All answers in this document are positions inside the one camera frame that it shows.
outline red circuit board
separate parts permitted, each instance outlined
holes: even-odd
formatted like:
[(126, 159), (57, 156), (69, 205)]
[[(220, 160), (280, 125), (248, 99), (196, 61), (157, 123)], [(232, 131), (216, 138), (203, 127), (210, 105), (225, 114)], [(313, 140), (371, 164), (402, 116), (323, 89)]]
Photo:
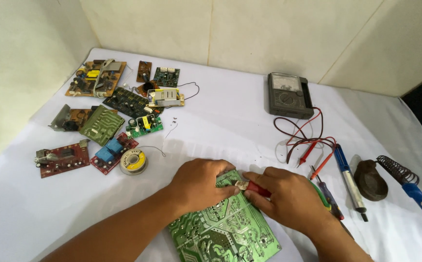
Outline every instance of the red circuit board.
[(111, 163), (106, 163), (102, 159), (99, 159), (97, 156), (94, 156), (90, 163), (94, 165), (99, 171), (101, 171), (104, 175), (107, 175), (114, 167), (119, 164), (121, 161), (121, 157), (123, 153), (129, 149), (135, 148), (138, 145), (138, 142), (134, 139), (128, 139), (125, 133), (121, 133), (117, 136), (117, 141), (124, 147), (122, 151), (118, 154), (114, 155), (114, 159)]
[[(41, 178), (50, 177), (63, 172), (74, 170), (80, 167), (90, 165), (88, 155), (88, 142), (90, 140), (81, 140), (79, 143), (63, 146), (56, 149), (43, 149), (36, 152), (35, 162), (41, 171)], [(44, 160), (48, 154), (57, 160)]]

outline metal coil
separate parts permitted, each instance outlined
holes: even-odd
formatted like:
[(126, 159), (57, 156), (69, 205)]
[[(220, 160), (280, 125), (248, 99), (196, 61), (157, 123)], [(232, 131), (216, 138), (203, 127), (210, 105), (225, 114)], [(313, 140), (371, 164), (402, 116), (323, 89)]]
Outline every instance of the metal coil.
[(379, 163), (397, 182), (401, 185), (405, 183), (418, 184), (420, 177), (413, 173), (410, 169), (402, 166), (401, 164), (393, 161), (386, 156), (379, 156), (376, 158)]
[(148, 159), (140, 149), (130, 149), (126, 151), (120, 162), (121, 170), (127, 175), (141, 174), (148, 166)]

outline solder wire spool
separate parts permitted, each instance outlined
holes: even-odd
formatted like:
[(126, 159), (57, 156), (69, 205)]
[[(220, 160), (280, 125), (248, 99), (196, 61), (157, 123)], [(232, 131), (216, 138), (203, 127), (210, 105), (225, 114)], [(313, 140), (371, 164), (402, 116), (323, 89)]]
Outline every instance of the solder wire spool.
[(140, 149), (130, 149), (121, 158), (121, 170), (127, 175), (141, 174), (148, 166), (148, 159)]

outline red screwdriver handle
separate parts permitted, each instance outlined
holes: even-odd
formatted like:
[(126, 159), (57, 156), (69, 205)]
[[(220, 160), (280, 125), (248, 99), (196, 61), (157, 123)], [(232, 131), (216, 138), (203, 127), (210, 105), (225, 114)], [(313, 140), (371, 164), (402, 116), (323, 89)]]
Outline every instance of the red screwdriver handle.
[(306, 162), (306, 158), (310, 155), (311, 151), (316, 146), (316, 143), (317, 142), (311, 143), (311, 146), (310, 146), (310, 148), (308, 148), (308, 151), (303, 155), (303, 157), (300, 158), (300, 163), (298, 165), (301, 165), (301, 164)]
[(246, 190), (255, 191), (255, 192), (257, 192), (258, 194), (260, 194), (260, 195), (262, 195), (262, 196), (264, 196), (264, 197), (267, 197), (267, 198), (271, 197), (271, 195), (272, 195), (272, 193), (271, 193), (271, 192), (269, 192), (269, 191), (267, 191), (266, 189), (264, 189), (264, 188), (262, 188), (262, 187), (258, 186), (257, 184), (253, 183), (252, 181), (250, 181), (250, 182), (248, 183), (248, 187), (246, 188)]

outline person's left hand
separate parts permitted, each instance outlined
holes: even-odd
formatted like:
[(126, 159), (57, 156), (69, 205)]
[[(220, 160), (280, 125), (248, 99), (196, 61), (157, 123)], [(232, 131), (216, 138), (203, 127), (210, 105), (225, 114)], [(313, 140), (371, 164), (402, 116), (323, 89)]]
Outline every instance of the person's left hand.
[(201, 211), (236, 195), (236, 186), (216, 188), (216, 177), (235, 166), (225, 160), (197, 158), (184, 163), (166, 187), (176, 199), (182, 214)]

